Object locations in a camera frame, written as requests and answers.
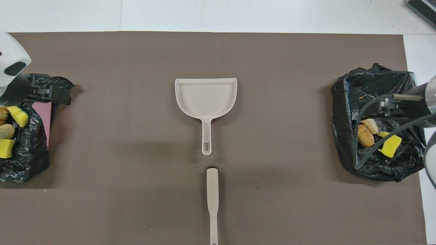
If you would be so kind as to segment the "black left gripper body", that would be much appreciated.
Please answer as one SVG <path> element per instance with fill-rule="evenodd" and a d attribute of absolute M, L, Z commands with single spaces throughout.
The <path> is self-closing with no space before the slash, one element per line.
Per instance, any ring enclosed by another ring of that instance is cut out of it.
<path fill-rule="evenodd" d="M 34 85 L 30 82 L 27 76 L 19 74 L 12 82 L 5 87 L 3 94 L 0 97 L 0 105 L 2 107 L 11 107 L 22 102 L 51 102 L 47 97 L 43 85 Z"/>

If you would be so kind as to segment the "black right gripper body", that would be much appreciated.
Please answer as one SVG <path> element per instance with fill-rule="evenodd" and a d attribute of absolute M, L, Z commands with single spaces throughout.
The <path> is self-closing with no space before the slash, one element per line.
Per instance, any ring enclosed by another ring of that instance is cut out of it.
<path fill-rule="evenodd" d="M 431 114 L 426 101 L 428 84 L 412 88 L 403 94 L 393 95 L 395 107 L 389 111 L 390 115 L 397 118 L 420 118 Z"/>

